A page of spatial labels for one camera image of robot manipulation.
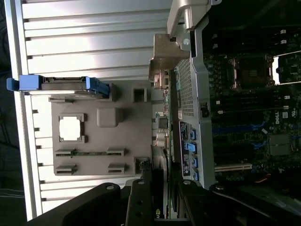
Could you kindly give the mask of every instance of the screw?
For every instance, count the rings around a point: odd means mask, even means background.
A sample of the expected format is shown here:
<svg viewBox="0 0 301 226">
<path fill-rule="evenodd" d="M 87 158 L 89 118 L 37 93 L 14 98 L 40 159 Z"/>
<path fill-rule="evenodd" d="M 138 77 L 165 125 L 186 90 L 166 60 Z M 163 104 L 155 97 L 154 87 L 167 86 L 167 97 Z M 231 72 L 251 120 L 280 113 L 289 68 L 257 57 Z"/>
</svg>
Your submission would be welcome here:
<svg viewBox="0 0 301 226">
<path fill-rule="evenodd" d="M 191 182 L 189 181 L 189 180 L 184 180 L 184 182 L 183 182 L 185 185 L 190 185 L 191 184 Z"/>
<path fill-rule="evenodd" d="M 217 190 L 224 190 L 224 189 L 225 189 L 225 188 L 224 188 L 223 186 L 221 186 L 221 185 L 216 185 L 215 188 L 216 188 Z"/>
<path fill-rule="evenodd" d="M 190 44 L 190 40 L 189 39 L 184 39 L 183 40 L 183 44 L 184 45 L 189 45 Z"/>
<path fill-rule="evenodd" d="M 114 189 L 114 186 L 107 186 L 107 189 L 112 190 L 112 189 Z"/>
</svg>

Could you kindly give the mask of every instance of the motherboard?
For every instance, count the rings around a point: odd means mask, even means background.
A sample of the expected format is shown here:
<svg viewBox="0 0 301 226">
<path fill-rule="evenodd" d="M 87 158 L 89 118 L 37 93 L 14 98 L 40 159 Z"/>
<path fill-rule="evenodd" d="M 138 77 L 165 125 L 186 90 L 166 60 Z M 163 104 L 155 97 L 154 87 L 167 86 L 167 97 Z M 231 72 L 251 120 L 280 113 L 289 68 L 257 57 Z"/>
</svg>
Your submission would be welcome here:
<svg viewBox="0 0 301 226">
<path fill-rule="evenodd" d="M 204 32 L 218 181 L 301 167 L 301 30 Z"/>
</svg>

